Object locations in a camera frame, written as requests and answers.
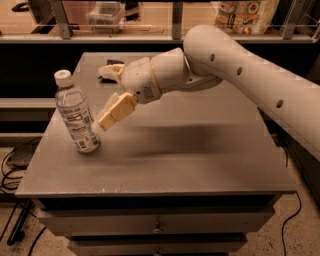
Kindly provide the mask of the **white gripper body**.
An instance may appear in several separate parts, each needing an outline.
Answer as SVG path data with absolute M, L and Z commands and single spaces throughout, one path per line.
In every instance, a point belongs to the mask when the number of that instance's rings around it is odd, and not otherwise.
M 180 48 L 131 62 L 121 75 L 121 86 L 140 104 L 181 90 L 187 80 L 187 66 Z

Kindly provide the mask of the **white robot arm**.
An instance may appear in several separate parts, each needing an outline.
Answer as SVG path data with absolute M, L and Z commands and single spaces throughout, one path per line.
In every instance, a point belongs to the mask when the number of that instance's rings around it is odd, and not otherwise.
M 128 65 L 106 65 L 99 74 L 116 81 L 124 93 L 108 99 L 92 125 L 96 133 L 165 93 L 200 91 L 227 81 L 320 159 L 320 86 L 249 52 L 215 26 L 197 25 L 182 48 Z

